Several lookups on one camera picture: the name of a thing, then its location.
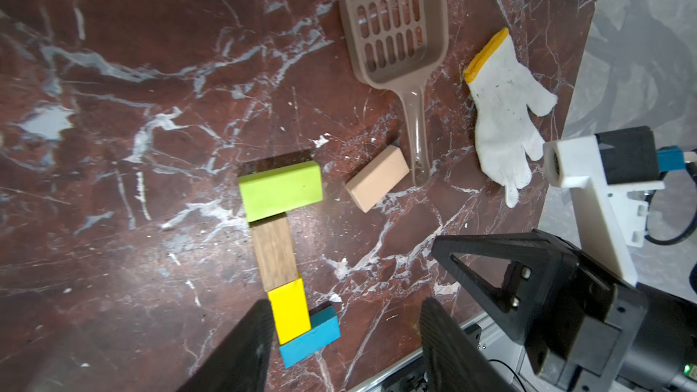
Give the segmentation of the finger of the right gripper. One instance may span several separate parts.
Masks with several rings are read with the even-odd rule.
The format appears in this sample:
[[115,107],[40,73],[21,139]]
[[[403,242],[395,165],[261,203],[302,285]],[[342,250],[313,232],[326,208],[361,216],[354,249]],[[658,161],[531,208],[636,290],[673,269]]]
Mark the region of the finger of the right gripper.
[[540,230],[439,236],[431,253],[518,344],[550,315],[577,267],[574,249]]

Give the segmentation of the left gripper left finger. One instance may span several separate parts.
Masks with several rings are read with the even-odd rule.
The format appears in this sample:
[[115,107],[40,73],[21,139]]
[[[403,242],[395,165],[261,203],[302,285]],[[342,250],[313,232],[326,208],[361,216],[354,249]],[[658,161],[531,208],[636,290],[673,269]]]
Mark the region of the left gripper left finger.
[[179,390],[265,390],[273,335],[272,306],[260,299]]

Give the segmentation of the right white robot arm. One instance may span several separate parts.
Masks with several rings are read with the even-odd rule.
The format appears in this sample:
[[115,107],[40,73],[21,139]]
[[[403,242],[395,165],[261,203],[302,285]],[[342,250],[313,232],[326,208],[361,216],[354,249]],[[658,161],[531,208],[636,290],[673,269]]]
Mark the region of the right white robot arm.
[[547,232],[439,236],[433,257],[564,391],[696,388],[696,306]]

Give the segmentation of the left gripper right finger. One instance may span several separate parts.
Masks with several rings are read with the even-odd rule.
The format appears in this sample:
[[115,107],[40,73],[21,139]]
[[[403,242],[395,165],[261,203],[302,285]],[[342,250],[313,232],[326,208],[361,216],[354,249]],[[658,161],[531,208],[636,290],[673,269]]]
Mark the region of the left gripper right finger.
[[423,301],[419,333],[430,391],[512,391],[437,299]]

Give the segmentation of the light green block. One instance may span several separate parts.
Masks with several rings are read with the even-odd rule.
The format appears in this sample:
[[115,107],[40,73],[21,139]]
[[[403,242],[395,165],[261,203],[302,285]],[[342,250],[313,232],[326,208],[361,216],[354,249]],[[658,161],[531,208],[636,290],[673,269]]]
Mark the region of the light green block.
[[249,223],[323,200],[321,168],[314,161],[245,175],[238,183]]

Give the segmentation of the yellow block front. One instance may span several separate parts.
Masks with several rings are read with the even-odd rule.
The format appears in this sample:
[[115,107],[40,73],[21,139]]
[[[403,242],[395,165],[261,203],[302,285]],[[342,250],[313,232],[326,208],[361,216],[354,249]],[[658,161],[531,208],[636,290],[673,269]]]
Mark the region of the yellow block front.
[[269,291],[267,296],[281,345],[310,331],[310,313],[301,278]]

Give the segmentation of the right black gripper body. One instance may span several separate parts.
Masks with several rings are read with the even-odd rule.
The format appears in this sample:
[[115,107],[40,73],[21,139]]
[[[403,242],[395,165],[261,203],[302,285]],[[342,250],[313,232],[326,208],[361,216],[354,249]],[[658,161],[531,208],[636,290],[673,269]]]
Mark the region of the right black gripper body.
[[647,311],[637,288],[580,259],[528,336],[533,372],[563,391],[609,390]]

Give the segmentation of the tan wooden block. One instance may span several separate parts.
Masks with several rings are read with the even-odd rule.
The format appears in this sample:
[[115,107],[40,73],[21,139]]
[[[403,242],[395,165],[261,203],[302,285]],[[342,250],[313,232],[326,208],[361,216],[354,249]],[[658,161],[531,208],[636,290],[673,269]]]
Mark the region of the tan wooden block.
[[351,199],[363,212],[369,212],[409,174],[400,148],[389,145],[345,185]]
[[294,243],[285,213],[250,225],[261,283],[270,292],[299,278]]

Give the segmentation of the teal block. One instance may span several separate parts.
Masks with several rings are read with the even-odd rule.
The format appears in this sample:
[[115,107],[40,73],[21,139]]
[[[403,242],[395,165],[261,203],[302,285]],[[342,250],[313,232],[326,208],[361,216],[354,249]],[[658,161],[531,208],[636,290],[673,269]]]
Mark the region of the teal block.
[[332,305],[310,317],[311,329],[280,348],[285,368],[290,368],[341,337],[339,319]]

